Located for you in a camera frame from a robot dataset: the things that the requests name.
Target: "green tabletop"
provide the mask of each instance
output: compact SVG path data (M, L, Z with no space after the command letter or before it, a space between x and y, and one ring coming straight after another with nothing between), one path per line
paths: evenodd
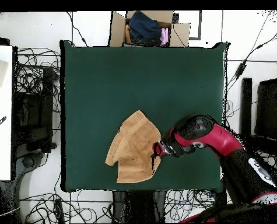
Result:
M136 184L117 184L118 163L108 166L105 159L121 123L137 110L162 135L188 114L209 114L221 123L225 49L226 43L115 48L65 41L65 190L220 188L220 165L208 149L166 156L150 180Z

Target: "tangled wires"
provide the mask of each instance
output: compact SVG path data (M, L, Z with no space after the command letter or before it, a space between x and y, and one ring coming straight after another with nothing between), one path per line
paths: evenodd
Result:
M173 190L166 195L165 217L167 222L180 222L189 217L193 209L214 207L210 190Z
M78 192L77 196L77 205L74 206L71 201L71 194L70 193L70 200L65 201L63 200L56 192L56 185L59 182L59 179L61 177L61 173L58 176L58 180L55 183L54 186L54 193L46 193L41 194L29 198L21 199L21 201L25 200L32 200L34 201L35 198L41 197L38 200L38 203L31 209L30 213L28 213L25 217L25 223L40 223L40 224L59 224L59 223L71 223L71 219L78 216L78 218L83 223L97 223L101 218L104 216L110 218L111 220L114 220L113 214L112 214L112 206L114 205L113 202L109 204L108 207L102 207L103 214L101 216L97 216L97 213L94 209L91 208L81 208L79 205L79 195L83 190L77 190L75 192ZM61 209L59 209L58 205L55 203L56 200L60 200L61 204L63 205L63 210L61 212ZM39 219L31 220L31 216L36 215ZM60 217L63 216L64 219L62 222L60 222Z
M59 79L59 63L58 60L59 54L55 51L49 50L41 52L39 54L35 54L33 49L35 48L25 48L18 51L19 59L21 60L22 57L26 57L27 61L22 64L19 62L18 65L18 76L17 76L17 91L24 92L29 94L40 94L42 93L43 89L43 68L52 68L54 70L54 81ZM22 53L25 51L31 51L31 54ZM41 62L38 64L38 57L39 56L46 56L49 53L52 56L56 57L56 61L53 63L50 62ZM58 94L58 86L53 85L53 96Z
M257 151L257 154L265 160L270 166L277 169L277 157L275 155L269 155L263 151Z

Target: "tan cloth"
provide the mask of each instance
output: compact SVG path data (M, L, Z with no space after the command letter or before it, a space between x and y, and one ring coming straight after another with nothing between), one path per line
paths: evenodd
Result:
M125 27L125 41L128 44L132 44L131 39L130 39L130 27L129 27L129 25L126 25L126 27Z
M152 145L160 132L141 111L134 112L121 125L109 148L105 163L118 161L117 183L137 183L153 177L160 163L157 156L152 170Z

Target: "white tile floor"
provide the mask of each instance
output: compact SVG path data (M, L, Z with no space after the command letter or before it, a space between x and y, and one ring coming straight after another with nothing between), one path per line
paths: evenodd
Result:
M180 22L191 23L190 37L198 35L198 11L181 11ZM89 46L106 46L108 43L110 16L111 12L73 12L73 23L80 30ZM266 11L263 10L203 10L201 40L191 40L189 46L194 47L212 47L217 42L228 41L231 43L228 52L227 75L230 79L237 69L240 61L246 58L250 52L254 41L260 32L261 26L266 19ZM257 45L264 43L277 32L277 15L270 15L257 40ZM27 12L27 13L1 13L0 14L0 37L10 39L11 45L24 47L46 47L60 52L59 41L71 40L76 46L83 46L83 43L76 30L72 30L69 16L65 12ZM54 57L42 57L40 60L53 62ZM247 67L235 83L228 94L228 99L233 102L233 109L240 107L240 84L243 77L253 79L253 101L257 100L257 86L260 81L277 78L277 39L255 51L249 58ZM255 109L253 104L253 123L254 129ZM234 117L229 118L230 126L238 132L239 112ZM54 113L54 128L58 128L59 116ZM54 185L58 180L60 173L60 131L58 131L53 141L58 147L49 154L46 165L36 169L32 173L25 175L20 198L27 198L39 194L53 193ZM69 201L69 194L62 192L59 183L56 186L56 192ZM72 204L77 207L78 192L71 195ZM107 207L112 200L109 191L82 191L79 196L80 201L104 201L104 203L80 202L81 208L92 208L97 216L101 216L102 207ZM23 219L30 212L37 201L22 201L21 213ZM69 211L69 206L64 204L64 210ZM190 216L201 211L193 210ZM83 211L83 217L90 219L87 222L94 222L96 217L93 212ZM30 221L39 219L38 215L32 215ZM110 222L109 218L102 217L98 222ZM80 217L72 218L72 223L83 222Z

